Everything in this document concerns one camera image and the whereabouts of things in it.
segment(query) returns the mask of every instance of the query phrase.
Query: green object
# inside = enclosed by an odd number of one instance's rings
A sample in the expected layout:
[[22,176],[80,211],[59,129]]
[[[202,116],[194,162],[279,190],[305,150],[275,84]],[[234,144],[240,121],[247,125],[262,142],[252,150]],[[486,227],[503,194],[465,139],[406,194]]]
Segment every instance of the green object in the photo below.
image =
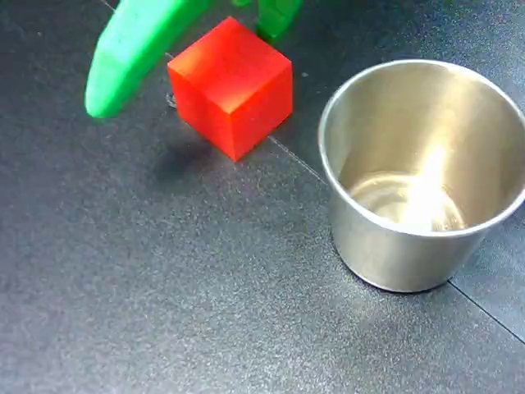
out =
[[244,7],[250,4],[252,0],[231,0],[231,3],[237,7]]
[[211,0],[121,0],[98,39],[85,107],[92,117],[115,116],[157,61]]
[[302,4],[303,0],[259,0],[259,36],[269,42],[281,37]]

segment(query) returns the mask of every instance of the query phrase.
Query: gray table surface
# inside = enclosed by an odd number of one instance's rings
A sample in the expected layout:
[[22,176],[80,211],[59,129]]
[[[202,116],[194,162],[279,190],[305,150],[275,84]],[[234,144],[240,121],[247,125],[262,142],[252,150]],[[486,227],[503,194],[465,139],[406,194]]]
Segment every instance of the gray table surface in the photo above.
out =
[[166,106],[163,65],[117,119],[84,114],[114,2],[4,1],[0,392],[525,392],[525,210],[452,283],[378,291],[332,247],[315,148],[336,86],[392,58],[470,66],[523,108],[525,11],[492,3],[306,0],[278,44],[294,115],[234,164]]

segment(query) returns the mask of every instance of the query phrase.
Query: metal cup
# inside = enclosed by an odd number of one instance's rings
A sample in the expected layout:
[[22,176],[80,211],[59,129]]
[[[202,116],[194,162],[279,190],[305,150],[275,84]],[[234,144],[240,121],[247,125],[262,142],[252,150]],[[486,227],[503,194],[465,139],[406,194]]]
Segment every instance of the metal cup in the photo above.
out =
[[525,118],[461,66],[407,60],[342,85],[319,125],[332,235],[374,286],[423,291],[449,279],[525,199]]

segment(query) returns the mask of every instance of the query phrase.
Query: cup rim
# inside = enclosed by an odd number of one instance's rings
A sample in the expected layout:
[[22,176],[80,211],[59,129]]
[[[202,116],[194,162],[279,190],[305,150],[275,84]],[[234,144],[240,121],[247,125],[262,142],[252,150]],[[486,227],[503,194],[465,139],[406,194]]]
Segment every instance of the cup rim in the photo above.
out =
[[324,172],[326,173],[326,176],[328,177],[328,181],[331,187],[336,190],[336,193],[347,204],[349,204],[353,209],[355,209],[359,214],[365,217],[368,221],[378,225],[379,227],[383,227],[387,230],[409,235],[409,236],[420,236],[420,237],[426,237],[426,238],[458,238],[458,237],[463,237],[463,236],[470,236],[480,231],[487,230],[488,228],[494,226],[495,224],[504,221],[507,217],[509,217],[512,213],[514,213],[519,208],[519,206],[525,200],[525,185],[523,185],[522,191],[516,196],[514,201],[507,208],[505,208],[503,211],[495,215],[493,218],[486,220],[485,222],[482,222],[475,226],[467,227],[461,230],[414,231],[414,230],[410,230],[404,227],[401,224],[392,222],[386,218],[382,218],[376,213],[364,208],[361,204],[359,204],[352,197],[350,197],[350,194],[343,188],[343,186],[340,184],[337,177],[334,175],[334,172],[332,171],[331,165],[328,161],[328,156],[326,154],[326,146],[325,146],[326,122],[327,122],[328,116],[332,108],[335,106],[335,104],[337,103],[341,95],[351,85],[355,84],[357,81],[361,80],[362,78],[382,68],[398,66],[402,64],[417,64],[417,63],[429,64],[429,65],[434,65],[434,66],[442,66],[456,73],[459,72],[470,78],[474,78],[475,80],[488,86],[493,91],[495,91],[500,97],[502,97],[505,100],[505,102],[513,109],[513,111],[515,112],[515,114],[517,115],[518,119],[520,120],[522,124],[522,130],[523,130],[523,133],[525,134],[525,116],[523,115],[522,111],[519,109],[516,103],[499,86],[497,86],[493,82],[490,82],[486,77],[482,76],[481,74],[478,74],[477,72],[470,70],[464,66],[459,66],[454,63],[442,62],[442,61],[437,61],[437,60],[404,59],[404,60],[395,60],[392,62],[384,62],[384,63],[378,64],[375,66],[371,66],[363,71],[360,71],[355,76],[352,76],[350,79],[348,79],[344,84],[342,84],[335,91],[335,93],[331,96],[331,98],[326,103],[326,106],[324,107],[322,111],[321,120],[319,121],[319,126],[317,128],[317,142],[319,146],[319,152],[321,154],[322,167],[324,169]]

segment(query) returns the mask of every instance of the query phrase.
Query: red cube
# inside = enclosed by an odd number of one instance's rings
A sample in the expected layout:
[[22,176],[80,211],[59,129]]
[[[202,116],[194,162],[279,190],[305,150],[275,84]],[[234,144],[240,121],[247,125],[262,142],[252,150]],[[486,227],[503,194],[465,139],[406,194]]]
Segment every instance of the red cube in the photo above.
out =
[[229,17],[168,63],[182,119],[239,160],[292,112],[290,60]]

